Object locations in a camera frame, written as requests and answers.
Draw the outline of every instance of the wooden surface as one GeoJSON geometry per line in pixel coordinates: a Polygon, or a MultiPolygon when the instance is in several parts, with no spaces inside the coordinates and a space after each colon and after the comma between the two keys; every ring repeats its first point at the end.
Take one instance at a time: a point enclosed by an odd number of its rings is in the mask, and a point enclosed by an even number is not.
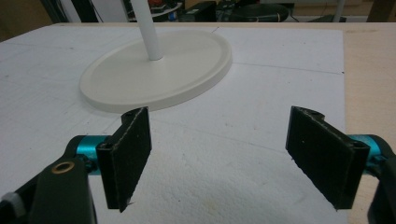
{"type": "Polygon", "coordinates": [[[367,21],[396,21],[396,1],[374,1],[367,21]]]}
{"type": "MultiPolygon", "coordinates": [[[[135,26],[131,23],[57,24],[135,26]]],[[[221,26],[344,31],[346,133],[373,133],[396,147],[396,23],[159,23],[158,26],[221,26]]],[[[364,176],[349,223],[367,223],[376,180],[364,176]]]]}
{"type": "Polygon", "coordinates": [[[0,42],[52,24],[39,0],[2,0],[0,8],[0,42]]]}

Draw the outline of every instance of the cable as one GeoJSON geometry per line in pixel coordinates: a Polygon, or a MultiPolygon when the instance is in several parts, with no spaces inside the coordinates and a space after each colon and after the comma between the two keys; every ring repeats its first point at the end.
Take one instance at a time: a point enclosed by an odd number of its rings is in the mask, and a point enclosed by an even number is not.
{"type": "Polygon", "coordinates": [[[218,15],[216,15],[216,21],[219,21],[219,19],[222,19],[224,16],[225,11],[222,10],[218,15]]]}
{"type": "Polygon", "coordinates": [[[62,6],[62,3],[60,2],[60,0],[57,0],[56,1],[56,6],[59,8],[59,10],[61,11],[61,13],[62,13],[62,16],[64,16],[65,18],[67,18],[66,17],[66,13],[64,13],[64,6],[62,6]]]}
{"type": "Polygon", "coordinates": [[[294,8],[290,8],[290,16],[295,20],[295,21],[297,21],[297,22],[299,22],[299,20],[297,20],[297,19],[295,19],[294,17],[293,17],[293,11],[294,11],[294,8]]]}
{"type": "Polygon", "coordinates": [[[320,14],[320,18],[322,18],[323,17],[323,13],[324,13],[324,11],[326,10],[326,8],[327,8],[327,3],[326,3],[326,5],[324,6],[324,8],[323,8],[323,11],[322,11],[322,13],[320,14]]]}
{"type": "Polygon", "coordinates": [[[95,7],[95,5],[93,4],[92,0],[90,0],[90,3],[91,3],[91,6],[93,7],[93,10],[95,10],[96,14],[98,15],[99,20],[100,20],[101,22],[103,22],[102,17],[100,16],[98,10],[96,10],[96,7],[95,7]]]}

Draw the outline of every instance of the blue anodized part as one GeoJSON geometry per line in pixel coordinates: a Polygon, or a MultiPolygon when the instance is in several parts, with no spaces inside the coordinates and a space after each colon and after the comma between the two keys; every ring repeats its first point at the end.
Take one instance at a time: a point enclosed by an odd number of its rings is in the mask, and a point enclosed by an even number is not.
{"type": "Polygon", "coordinates": [[[96,147],[103,143],[108,135],[87,135],[78,144],[77,155],[84,155],[90,162],[93,162],[97,169],[89,173],[89,175],[99,175],[99,163],[96,155],[96,147]]]}
{"type": "Polygon", "coordinates": [[[367,157],[366,162],[366,171],[368,167],[378,166],[381,161],[386,160],[386,158],[382,155],[381,149],[379,148],[378,144],[370,135],[351,134],[348,137],[356,141],[361,141],[370,147],[369,156],[367,157]]]}

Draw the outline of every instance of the black plastic part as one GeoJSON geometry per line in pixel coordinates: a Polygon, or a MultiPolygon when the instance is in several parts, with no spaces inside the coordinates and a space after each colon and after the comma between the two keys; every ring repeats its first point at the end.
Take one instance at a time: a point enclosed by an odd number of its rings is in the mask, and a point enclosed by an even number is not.
{"type": "Polygon", "coordinates": [[[286,7],[278,4],[254,4],[237,8],[229,17],[229,21],[279,22],[289,16],[286,7]]]}
{"type": "MultiPolygon", "coordinates": [[[[84,135],[79,135],[72,138],[70,142],[67,144],[64,154],[59,160],[64,158],[75,157],[78,144],[83,137],[84,135]]],[[[23,186],[15,190],[15,192],[20,195],[25,210],[28,214],[30,214],[32,209],[32,204],[35,200],[35,189],[37,186],[37,180],[38,180],[38,175],[36,175],[28,182],[26,182],[23,186]]],[[[25,223],[25,219],[27,219],[27,217],[16,218],[11,205],[4,201],[0,202],[0,223],[8,223],[11,221],[13,221],[12,223],[25,223]]]]}
{"type": "Polygon", "coordinates": [[[235,2],[235,8],[245,7],[248,5],[256,5],[256,0],[239,0],[235,2]]]}
{"type": "MultiPolygon", "coordinates": [[[[334,15],[326,15],[326,16],[321,16],[321,17],[314,19],[312,21],[309,21],[309,22],[332,22],[333,18],[334,18],[334,15]]],[[[347,18],[340,17],[339,22],[346,22],[346,21],[347,21],[347,18]]]]}
{"type": "Polygon", "coordinates": [[[203,1],[197,3],[180,15],[178,21],[216,21],[216,1],[203,1]]]}
{"type": "Polygon", "coordinates": [[[72,0],[81,22],[99,22],[90,0],[72,0]]]}
{"type": "Polygon", "coordinates": [[[146,107],[121,116],[122,125],[96,148],[107,207],[122,212],[134,193],[151,151],[146,107]]]}
{"type": "Polygon", "coordinates": [[[29,223],[96,223],[83,161],[58,160],[41,172],[29,223]]]}
{"type": "Polygon", "coordinates": [[[69,22],[58,0],[41,0],[41,4],[46,9],[53,23],[69,22]]]}
{"type": "Polygon", "coordinates": [[[367,145],[336,130],[319,112],[293,106],[286,150],[335,209],[352,207],[367,145]]]}
{"type": "Polygon", "coordinates": [[[396,157],[391,154],[391,158],[383,166],[380,182],[370,206],[368,218],[372,224],[396,223],[396,157]]]}
{"type": "Polygon", "coordinates": [[[392,157],[395,157],[395,154],[393,153],[392,148],[390,145],[380,136],[374,135],[374,134],[369,134],[369,136],[376,142],[378,147],[381,150],[381,154],[387,158],[390,159],[392,157]]]}

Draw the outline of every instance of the white round base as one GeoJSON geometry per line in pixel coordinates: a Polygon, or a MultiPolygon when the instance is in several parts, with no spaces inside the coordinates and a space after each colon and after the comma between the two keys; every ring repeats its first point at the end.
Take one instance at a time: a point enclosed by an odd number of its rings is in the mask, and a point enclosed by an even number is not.
{"type": "Polygon", "coordinates": [[[219,35],[177,31],[159,35],[164,56],[150,61],[143,40],[94,62],[79,86],[87,101],[108,112],[177,105],[215,86],[229,71],[232,51],[219,35]]]}

